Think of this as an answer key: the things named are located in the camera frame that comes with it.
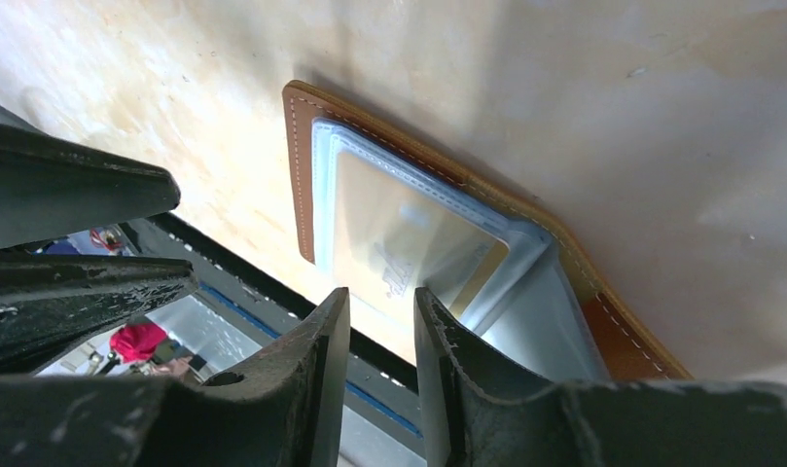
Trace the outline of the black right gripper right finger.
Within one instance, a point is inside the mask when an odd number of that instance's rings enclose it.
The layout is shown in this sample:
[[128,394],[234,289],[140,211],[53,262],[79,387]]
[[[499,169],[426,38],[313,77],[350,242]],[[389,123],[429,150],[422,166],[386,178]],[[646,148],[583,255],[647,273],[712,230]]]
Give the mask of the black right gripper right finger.
[[415,292],[418,395],[431,466],[787,466],[787,386],[551,382]]

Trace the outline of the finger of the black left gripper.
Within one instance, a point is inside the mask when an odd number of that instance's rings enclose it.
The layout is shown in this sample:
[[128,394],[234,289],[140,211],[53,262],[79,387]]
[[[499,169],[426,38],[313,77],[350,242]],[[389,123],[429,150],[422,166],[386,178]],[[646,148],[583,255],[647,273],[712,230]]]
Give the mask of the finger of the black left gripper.
[[196,288],[185,260],[0,254],[0,375],[39,372],[88,338]]
[[173,210],[172,174],[52,137],[0,105],[0,249]]

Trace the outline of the brown leather card holder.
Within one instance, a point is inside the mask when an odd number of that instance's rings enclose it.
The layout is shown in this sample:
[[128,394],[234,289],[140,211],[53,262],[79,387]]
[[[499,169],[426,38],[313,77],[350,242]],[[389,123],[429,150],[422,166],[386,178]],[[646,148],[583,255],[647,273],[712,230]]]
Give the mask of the brown leather card holder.
[[282,92],[301,256],[401,330],[416,289],[552,380],[686,379],[568,229],[363,108]]

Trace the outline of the gold VIP card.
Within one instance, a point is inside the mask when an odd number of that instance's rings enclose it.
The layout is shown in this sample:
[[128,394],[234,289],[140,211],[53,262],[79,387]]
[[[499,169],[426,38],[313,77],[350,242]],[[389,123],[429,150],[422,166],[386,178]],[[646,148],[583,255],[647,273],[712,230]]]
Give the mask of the gold VIP card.
[[333,276],[397,320],[419,287],[461,315],[509,254],[503,240],[348,150],[336,157],[332,220]]

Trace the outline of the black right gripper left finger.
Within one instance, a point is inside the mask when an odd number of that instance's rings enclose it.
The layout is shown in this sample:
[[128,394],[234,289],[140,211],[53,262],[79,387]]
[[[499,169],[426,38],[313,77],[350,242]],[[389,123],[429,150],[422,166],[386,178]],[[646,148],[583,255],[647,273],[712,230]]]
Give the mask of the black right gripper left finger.
[[174,377],[0,377],[0,466],[333,466],[346,288],[201,386]]

